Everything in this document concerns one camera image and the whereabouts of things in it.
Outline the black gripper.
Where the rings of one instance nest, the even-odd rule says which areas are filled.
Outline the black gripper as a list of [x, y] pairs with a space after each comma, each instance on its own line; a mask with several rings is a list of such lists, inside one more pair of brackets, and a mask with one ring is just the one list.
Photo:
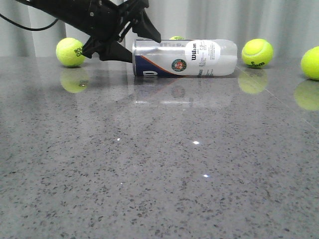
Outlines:
[[131, 29], [138, 37], [161, 42], [145, 9], [147, 0], [127, 0], [119, 5], [110, 0], [20, 0], [58, 20], [88, 34], [82, 55], [92, 58], [98, 53], [101, 61], [132, 63], [132, 53], [118, 41]]

